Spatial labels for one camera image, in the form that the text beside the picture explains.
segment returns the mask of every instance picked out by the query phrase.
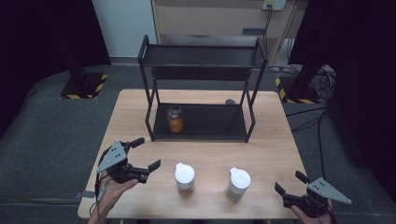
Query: white cup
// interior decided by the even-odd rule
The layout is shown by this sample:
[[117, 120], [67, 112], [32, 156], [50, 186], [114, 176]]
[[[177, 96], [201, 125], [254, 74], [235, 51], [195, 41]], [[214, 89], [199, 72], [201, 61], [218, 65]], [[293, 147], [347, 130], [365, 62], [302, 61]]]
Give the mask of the white cup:
[[178, 193], [183, 197], [189, 197], [194, 192], [195, 172], [191, 166], [183, 163], [176, 165], [175, 178]]
[[233, 201], [241, 200], [250, 185], [250, 175], [248, 172], [235, 167], [230, 170], [230, 180], [226, 189], [227, 197]]

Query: black curtain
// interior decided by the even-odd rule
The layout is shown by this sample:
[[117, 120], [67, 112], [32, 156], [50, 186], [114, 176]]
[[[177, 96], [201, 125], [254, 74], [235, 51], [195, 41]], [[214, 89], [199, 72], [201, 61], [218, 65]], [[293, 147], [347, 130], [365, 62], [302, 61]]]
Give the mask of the black curtain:
[[[337, 75], [329, 104], [332, 118], [346, 150], [361, 155], [396, 202], [396, 2], [343, 2], [343, 10], [337, 15], [342, 19], [333, 31], [325, 61]], [[335, 3], [309, 2], [290, 63], [304, 64], [309, 53], [321, 50], [311, 48], [326, 27], [325, 20], [318, 18], [333, 16], [327, 7]]]
[[1, 1], [0, 136], [38, 80], [69, 69], [55, 36], [78, 65], [110, 64], [91, 0]]

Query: white lid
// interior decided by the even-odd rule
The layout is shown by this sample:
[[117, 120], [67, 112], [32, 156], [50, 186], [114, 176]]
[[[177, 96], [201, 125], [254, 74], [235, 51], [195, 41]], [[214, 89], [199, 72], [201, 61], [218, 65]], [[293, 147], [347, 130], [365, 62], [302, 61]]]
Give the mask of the white lid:
[[194, 179], [194, 169], [180, 162], [176, 165], [175, 177], [182, 184], [190, 183]]
[[238, 189], [246, 189], [250, 185], [250, 175], [244, 170], [231, 169], [231, 181]]

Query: orange jar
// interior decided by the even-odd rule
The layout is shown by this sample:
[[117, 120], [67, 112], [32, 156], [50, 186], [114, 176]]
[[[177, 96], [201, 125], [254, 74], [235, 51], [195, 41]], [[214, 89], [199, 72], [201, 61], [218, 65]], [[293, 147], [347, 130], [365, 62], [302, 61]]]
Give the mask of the orange jar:
[[183, 118], [181, 108], [178, 105], [172, 105], [168, 108], [169, 129], [172, 133], [180, 133], [183, 130]]

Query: gray carpet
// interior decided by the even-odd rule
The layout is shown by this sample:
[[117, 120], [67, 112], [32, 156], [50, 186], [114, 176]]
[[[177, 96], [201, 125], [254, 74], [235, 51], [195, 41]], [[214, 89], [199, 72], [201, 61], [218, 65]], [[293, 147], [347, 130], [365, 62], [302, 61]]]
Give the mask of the gray carpet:
[[[77, 204], [31, 203], [21, 199], [72, 199], [83, 191], [93, 167], [106, 126], [123, 89], [143, 89], [138, 67], [94, 66], [88, 72], [108, 75], [97, 99], [61, 100], [59, 94], [69, 74], [38, 82], [19, 115], [0, 139], [0, 223], [85, 223]], [[277, 91], [275, 77], [290, 76], [266, 71], [262, 91]], [[164, 82], [162, 89], [241, 90], [240, 83]], [[325, 106], [283, 104], [286, 114]], [[323, 110], [289, 116], [292, 129], [317, 118]], [[330, 116], [321, 122], [320, 136], [327, 180], [348, 196], [352, 205], [334, 203], [338, 223], [396, 223], [396, 204], [369, 170], [355, 168], [334, 129]], [[305, 170], [312, 179], [321, 177], [318, 125], [293, 133]], [[20, 199], [17, 202], [4, 200]], [[210, 220], [207, 223], [251, 223]], [[152, 223], [185, 223], [186, 220], [153, 220]], [[293, 223], [273, 220], [272, 223]]]

